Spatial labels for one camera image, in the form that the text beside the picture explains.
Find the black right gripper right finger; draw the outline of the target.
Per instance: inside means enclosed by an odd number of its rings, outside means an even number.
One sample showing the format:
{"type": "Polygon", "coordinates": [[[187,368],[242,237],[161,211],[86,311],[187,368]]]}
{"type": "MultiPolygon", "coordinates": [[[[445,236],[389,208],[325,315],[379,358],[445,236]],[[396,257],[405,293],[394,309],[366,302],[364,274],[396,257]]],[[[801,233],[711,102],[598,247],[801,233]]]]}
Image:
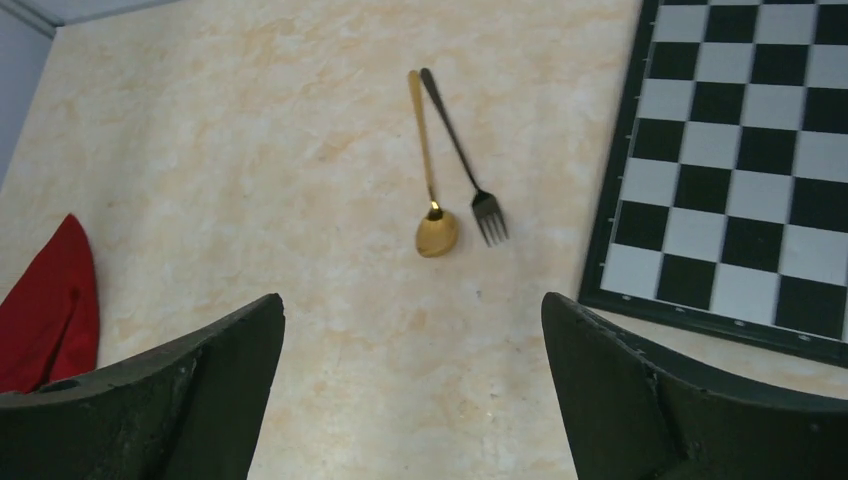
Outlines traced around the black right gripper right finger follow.
{"type": "Polygon", "coordinates": [[[843,479],[847,403],[739,376],[556,292],[541,323],[581,479],[843,479]]]}

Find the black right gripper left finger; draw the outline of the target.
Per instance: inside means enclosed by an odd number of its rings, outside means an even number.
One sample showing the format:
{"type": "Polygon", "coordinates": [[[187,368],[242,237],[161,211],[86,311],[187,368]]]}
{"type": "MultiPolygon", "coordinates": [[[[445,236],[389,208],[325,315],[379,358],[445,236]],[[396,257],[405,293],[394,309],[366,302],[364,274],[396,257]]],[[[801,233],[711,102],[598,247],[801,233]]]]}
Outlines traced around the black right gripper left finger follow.
{"type": "Polygon", "coordinates": [[[5,479],[244,479],[285,332],[272,293],[89,373],[1,397],[5,479]]]}

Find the red cloth napkin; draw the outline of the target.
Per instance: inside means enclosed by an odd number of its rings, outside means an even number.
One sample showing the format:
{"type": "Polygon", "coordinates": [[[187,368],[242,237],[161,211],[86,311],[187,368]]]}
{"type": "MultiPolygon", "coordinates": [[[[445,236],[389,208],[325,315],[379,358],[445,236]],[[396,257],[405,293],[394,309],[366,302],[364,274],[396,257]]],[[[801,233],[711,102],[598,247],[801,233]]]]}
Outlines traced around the red cloth napkin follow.
{"type": "Polygon", "coordinates": [[[1,391],[30,393],[94,370],[99,339],[93,253],[69,214],[1,304],[1,391]]]}

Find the black and white chessboard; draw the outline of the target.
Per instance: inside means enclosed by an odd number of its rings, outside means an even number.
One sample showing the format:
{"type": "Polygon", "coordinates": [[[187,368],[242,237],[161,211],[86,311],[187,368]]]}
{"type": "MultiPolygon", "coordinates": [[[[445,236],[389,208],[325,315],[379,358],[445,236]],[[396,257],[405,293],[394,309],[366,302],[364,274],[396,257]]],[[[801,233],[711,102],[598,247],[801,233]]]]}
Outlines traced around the black and white chessboard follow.
{"type": "Polygon", "coordinates": [[[847,5],[642,4],[578,295],[847,363],[847,5]]]}

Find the dark metal fork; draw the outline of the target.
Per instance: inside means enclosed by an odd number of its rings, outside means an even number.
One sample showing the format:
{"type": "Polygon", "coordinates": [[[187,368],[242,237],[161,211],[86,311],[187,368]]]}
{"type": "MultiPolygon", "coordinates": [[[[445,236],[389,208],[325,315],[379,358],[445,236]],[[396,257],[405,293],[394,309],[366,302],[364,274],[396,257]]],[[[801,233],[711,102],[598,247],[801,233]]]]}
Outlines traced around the dark metal fork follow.
{"type": "Polygon", "coordinates": [[[436,111],[440,115],[446,131],[453,143],[457,155],[463,165],[466,175],[475,190],[471,208],[478,229],[488,247],[497,245],[509,239],[509,233],[501,206],[495,195],[484,190],[476,180],[462,142],[453,126],[449,113],[438,89],[435,78],[429,68],[419,71],[421,80],[427,90],[436,111]]]}

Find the gold spoon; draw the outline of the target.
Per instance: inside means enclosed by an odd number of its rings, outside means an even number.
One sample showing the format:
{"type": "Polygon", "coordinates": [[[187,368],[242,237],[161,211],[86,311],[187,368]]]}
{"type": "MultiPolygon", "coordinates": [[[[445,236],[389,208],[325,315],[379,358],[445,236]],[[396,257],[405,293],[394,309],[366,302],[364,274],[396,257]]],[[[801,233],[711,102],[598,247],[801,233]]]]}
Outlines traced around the gold spoon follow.
{"type": "Polygon", "coordinates": [[[424,178],[430,202],[429,211],[416,230],[415,247],[420,256],[435,258],[446,255],[455,247],[459,239],[460,228],[457,218],[451,212],[443,209],[436,198],[419,73],[416,70],[410,70],[407,74],[407,82],[416,119],[424,178]]]}

